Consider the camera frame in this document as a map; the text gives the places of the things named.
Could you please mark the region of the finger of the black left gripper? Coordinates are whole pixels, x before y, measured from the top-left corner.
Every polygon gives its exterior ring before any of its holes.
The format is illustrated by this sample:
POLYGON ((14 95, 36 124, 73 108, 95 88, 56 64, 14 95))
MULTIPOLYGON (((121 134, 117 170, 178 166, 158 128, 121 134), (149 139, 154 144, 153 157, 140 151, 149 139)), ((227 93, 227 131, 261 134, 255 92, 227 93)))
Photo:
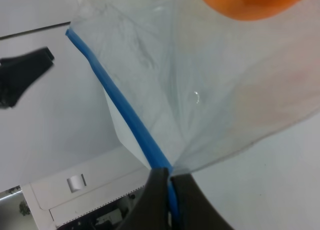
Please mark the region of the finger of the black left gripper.
POLYGON ((0 108, 13 108, 24 92, 53 65, 48 47, 0 60, 0 108))

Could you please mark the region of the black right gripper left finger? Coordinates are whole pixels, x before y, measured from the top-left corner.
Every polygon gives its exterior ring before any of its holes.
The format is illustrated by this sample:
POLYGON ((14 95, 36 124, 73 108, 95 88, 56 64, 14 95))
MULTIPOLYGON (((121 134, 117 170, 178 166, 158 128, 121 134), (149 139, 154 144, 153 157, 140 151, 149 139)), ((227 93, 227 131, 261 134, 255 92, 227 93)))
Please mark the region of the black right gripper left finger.
POLYGON ((119 230, 170 230, 167 168, 150 171, 143 192, 119 230))

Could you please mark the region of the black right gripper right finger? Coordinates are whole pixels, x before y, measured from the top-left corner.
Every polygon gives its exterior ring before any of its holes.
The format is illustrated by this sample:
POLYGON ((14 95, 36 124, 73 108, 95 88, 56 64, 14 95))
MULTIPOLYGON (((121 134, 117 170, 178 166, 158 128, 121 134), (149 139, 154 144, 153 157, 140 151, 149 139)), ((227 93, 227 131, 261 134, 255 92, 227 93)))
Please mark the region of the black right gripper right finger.
POLYGON ((178 218, 173 230, 232 230, 205 197, 191 174, 171 178, 177 197, 178 218))

